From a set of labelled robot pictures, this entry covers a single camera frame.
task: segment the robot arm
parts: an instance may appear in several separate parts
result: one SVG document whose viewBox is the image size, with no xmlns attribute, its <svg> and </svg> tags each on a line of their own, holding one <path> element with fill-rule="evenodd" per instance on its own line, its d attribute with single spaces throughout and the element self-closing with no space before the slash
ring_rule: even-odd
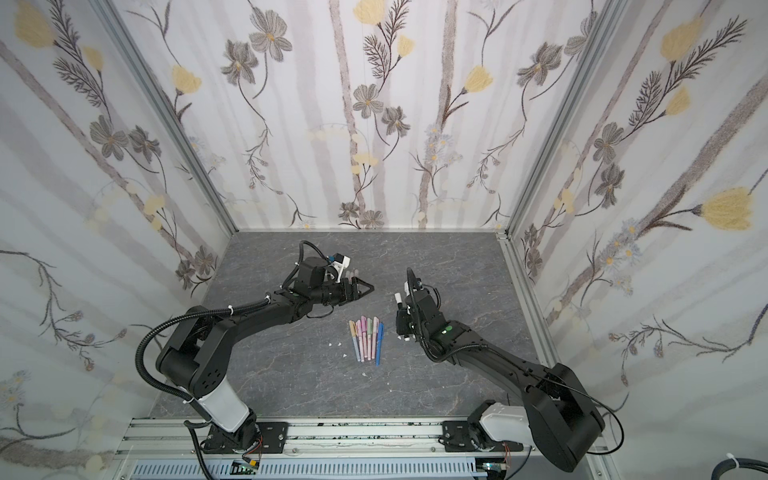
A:
<svg viewBox="0 0 768 480">
<path fill-rule="evenodd" d="M 527 425 L 519 415 L 511 417 L 505 412 L 509 407 L 500 403 L 480 406 L 468 419 L 470 430 L 474 429 L 470 432 L 474 446 L 485 449 L 488 439 L 536 445 L 555 466 L 572 472 L 605 427 L 592 401 L 576 393 L 584 392 L 576 375 L 560 363 L 548 368 L 518 358 L 464 323 L 446 320 L 439 310 L 439 295 L 435 304 L 421 281 L 408 271 L 406 302 L 398 302 L 397 333 L 415 334 L 432 361 L 448 360 L 474 369 L 519 397 L 525 407 Z"/>
<path fill-rule="evenodd" d="M 217 440 L 218 452 L 245 451 L 260 437 L 256 416 L 227 381 L 235 344 L 272 326 L 296 322 L 316 304 L 344 305 L 373 291 L 373 285 L 357 277 L 343 278 L 348 257 L 337 253 L 304 260 L 304 244 L 322 255 L 311 243 L 302 242 L 296 268 L 264 302 L 245 311 L 230 307 L 233 314 L 224 315 L 193 307 L 186 315 L 190 318 L 178 323 L 157 358 L 157 371 L 190 394 L 189 403 L 212 423 L 210 434 Z"/>
</svg>

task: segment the metal bracket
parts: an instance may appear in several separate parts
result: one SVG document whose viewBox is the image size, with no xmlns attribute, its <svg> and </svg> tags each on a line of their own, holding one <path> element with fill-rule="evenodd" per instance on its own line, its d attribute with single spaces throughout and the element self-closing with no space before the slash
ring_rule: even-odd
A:
<svg viewBox="0 0 768 480">
<path fill-rule="evenodd" d="M 503 452 L 504 443 L 490 441 L 493 447 L 487 452 Z M 442 423 L 441 443 L 445 446 L 445 451 L 450 452 L 477 452 L 479 448 L 475 446 L 475 441 L 469 432 L 469 422 L 460 422 L 446 420 Z M 506 442 L 507 448 L 511 452 L 522 452 L 523 445 L 517 442 Z"/>
<path fill-rule="evenodd" d="M 258 452 L 261 453 L 283 453 L 283 447 L 286 444 L 288 432 L 287 422 L 257 422 L 261 432 L 261 447 Z M 219 430 L 211 429 L 208 438 L 205 439 L 203 452 L 212 453 L 232 453 L 232 448 L 227 444 L 229 441 L 224 438 Z"/>
</svg>

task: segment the pink pen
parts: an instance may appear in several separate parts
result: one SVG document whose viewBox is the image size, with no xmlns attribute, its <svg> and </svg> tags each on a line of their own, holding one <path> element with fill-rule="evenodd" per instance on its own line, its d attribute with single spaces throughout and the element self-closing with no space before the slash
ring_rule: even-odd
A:
<svg viewBox="0 0 768 480">
<path fill-rule="evenodd" d="M 361 327 L 361 324 L 362 324 L 362 322 L 360 320 L 357 320 L 355 322 L 355 330 L 357 332 L 357 339 L 360 342 L 360 361 L 361 362 L 365 362 L 366 358 L 362 354 L 362 327 Z"/>
<path fill-rule="evenodd" d="M 373 334 L 371 335 L 371 360 L 376 360 L 376 334 L 379 331 L 379 317 L 373 317 Z"/>
<path fill-rule="evenodd" d="M 362 350 L 368 352 L 368 319 L 365 316 L 360 317 L 360 325 L 362 326 Z"/>
</svg>

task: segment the gray flower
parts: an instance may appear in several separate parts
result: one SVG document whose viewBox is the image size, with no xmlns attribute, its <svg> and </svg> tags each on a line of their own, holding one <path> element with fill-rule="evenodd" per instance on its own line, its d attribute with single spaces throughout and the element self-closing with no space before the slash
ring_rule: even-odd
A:
<svg viewBox="0 0 768 480">
<path fill-rule="evenodd" d="M 376 86 L 374 84 L 367 87 L 365 85 L 360 85 L 358 88 L 355 88 L 354 95 L 357 99 L 357 103 L 355 103 L 352 108 L 354 110 L 362 110 L 360 114 L 363 118 L 370 117 L 371 112 L 380 114 L 384 110 L 384 104 L 376 100 L 376 97 L 379 96 L 379 92 L 376 91 Z"/>
<path fill-rule="evenodd" d="M 600 174 L 600 178 L 603 183 L 599 187 L 594 189 L 595 195 L 603 196 L 603 208 L 608 208 L 611 205 L 616 204 L 616 195 L 614 191 L 617 188 L 621 188 L 621 181 L 624 179 L 624 170 L 619 170 L 616 164 L 611 164 L 610 167 L 603 170 Z"/>
<path fill-rule="evenodd" d="M 563 52 L 572 57 L 578 55 L 584 50 L 584 46 L 587 44 L 587 38 L 589 38 L 589 32 L 592 31 L 594 21 L 598 19 L 598 13 L 594 10 L 589 13 L 589 16 L 581 21 L 581 35 L 570 37 L 565 43 L 565 49 Z"/>
<path fill-rule="evenodd" d="M 619 128 L 615 121 L 603 127 L 603 136 L 594 141 L 597 150 L 594 151 L 592 159 L 606 164 L 613 162 L 616 158 L 616 150 L 614 150 L 613 145 L 618 145 L 623 134 L 624 129 Z"/>
<path fill-rule="evenodd" d="M 540 269 L 543 264 L 544 261 L 541 259 L 541 254 L 538 250 L 532 248 L 531 251 L 528 252 L 528 258 L 525 259 L 525 266 L 530 270 L 531 276 L 538 275 L 538 269 Z"/>
<path fill-rule="evenodd" d="M 381 210 L 377 210 L 377 211 L 368 210 L 366 212 L 363 212 L 363 214 L 360 216 L 360 224 L 363 225 L 366 228 L 366 230 L 383 227 L 384 226 L 384 220 L 382 220 L 383 216 L 384 215 L 381 213 Z"/>
<path fill-rule="evenodd" d="M 209 253 L 205 246 L 200 245 L 200 249 L 194 254 L 194 264 L 200 275 L 208 275 L 214 268 L 214 255 Z"/>
<path fill-rule="evenodd" d="M 547 72 L 560 66 L 560 51 L 562 45 L 549 45 L 546 41 L 541 44 L 535 54 L 531 56 L 533 65 L 518 70 L 518 85 L 524 87 L 531 79 L 536 85 L 543 85 L 547 78 Z"/>
<path fill-rule="evenodd" d="M 355 205 L 355 202 L 342 202 L 340 210 L 339 218 L 348 222 L 350 217 L 357 218 L 357 212 L 360 211 L 360 207 Z"/>
<path fill-rule="evenodd" d="M 538 232 L 536 231 L 536 227 L 533 223 L 531 223 L 531 226 L 523 233 L 523 243 L 526 245 L 533 245 L 533 243 L 536 241 L 536 235 Z"/>
<path fill-rule="evenodd" d="M 137 154 L 144 154 L 144 158 L 147 159 L 147 163 L 152 163 L 152 154 L 160 156 L 160 142 L 157 140 L 150 140 L 149 133 L 143 128 L 136 125 L 134 130 L 131 130 L 128 137 L 131 138 L 131 146 L 134 148 L 134 152 Z"/>
<path fill-rule="evenodd" d="M 227 76 L 228 82 L 232 85 L 237 85 L 240 81 L 240 76 L 243 75 L 243 78 L 248 83 L 256 83 L 251 68 L 255 68 L 259 61 L 250 50 L 250 45 L 245 41 L 232 42 L 227 40 L 224 56 L 231 62 L 228 66 L 221 68 L 221 73 Z"/>
<path fill-rule="evenodd" d="M 184 290 L 192 286 L 192 276 L 194 275 L 194 268 L 189 260 L 182 260 L 179 262 L 179 267 L 176 269 L 176 276 L 184 284 L 182 288 Z"/>
<path fill-rule="evenodd" d="M 122 160 L 123 148 L 128 146 L 128 137 L 125 132 L 113 132 L 112 122 L 104 115 L 98 116 L 98 122 L 91 122 L 91 140 L 101 145 L 101 155 L 104 158 L 114 154 L 115 158 Z"/>
<path fill-rule="evenodd" d="M 256 28 L 261 30 L 248 35 L 253 50 L 269 50 L 275 61 L 283 61 L 283 51 L 293 50 L 293 45 L 283 38 L 288 30 L 286 22 L 273 10 L 267 10 L 265 15 L 255 7 L 250 20 Z"/>
<path fill-rule="evenodd" d="M 382 122 L 386 124 L 386 134 L 391 135 L 395 130 L 401 137 L 405 137 L 408 134 L 408 130 L 411 126 L 407 123 L 403 123 L 402 119 L 406 115 L 402 113 L 402 108 L 387 107 L 384 109 L 384 115 L 382 115 Z"/>
</svg>

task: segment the flower stem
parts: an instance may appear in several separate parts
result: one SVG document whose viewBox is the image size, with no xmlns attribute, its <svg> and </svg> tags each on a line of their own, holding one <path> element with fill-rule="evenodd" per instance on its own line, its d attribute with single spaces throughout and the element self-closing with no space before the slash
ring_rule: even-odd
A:
<svg viewBox="0 0 768 480">
<path fill-rule="evenodd" d="M 258 97 L 259 95 L 261 95 L 261 92 L 264 91 L 264 88 L 266 88 L 266 78 L 269 76 L 269 74 L 270 74 L 270 68 L 266 63 L 266 51 L 265 51 L 264 52 L 264 84 L 261 86 L 261 90 L 259 90 L 259 93 L 255 94 L 253 98 Z"/>
</svg>

